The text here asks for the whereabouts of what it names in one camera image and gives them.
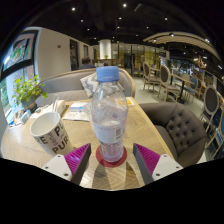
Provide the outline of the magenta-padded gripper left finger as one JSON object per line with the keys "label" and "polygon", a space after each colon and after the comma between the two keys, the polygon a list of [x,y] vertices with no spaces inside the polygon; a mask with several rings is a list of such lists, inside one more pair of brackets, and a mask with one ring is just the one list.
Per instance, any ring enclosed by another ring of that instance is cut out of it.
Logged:
{"label": "magenta-padded gripper left finger", "polygon": [[54,156],[42,169],[79,185],[90,155],[91,144],[88,143],[65,156],[61,154]]}

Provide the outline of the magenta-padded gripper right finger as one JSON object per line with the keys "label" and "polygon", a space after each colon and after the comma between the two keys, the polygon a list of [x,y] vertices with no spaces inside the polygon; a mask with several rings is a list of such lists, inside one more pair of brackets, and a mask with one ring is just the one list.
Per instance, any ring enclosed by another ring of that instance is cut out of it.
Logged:
{"label": "magenta-padded gripper right finger", "polygon": [[137,143],[133,144],[133,154],[146,185],[182,169],[168,154],[159,155]]}

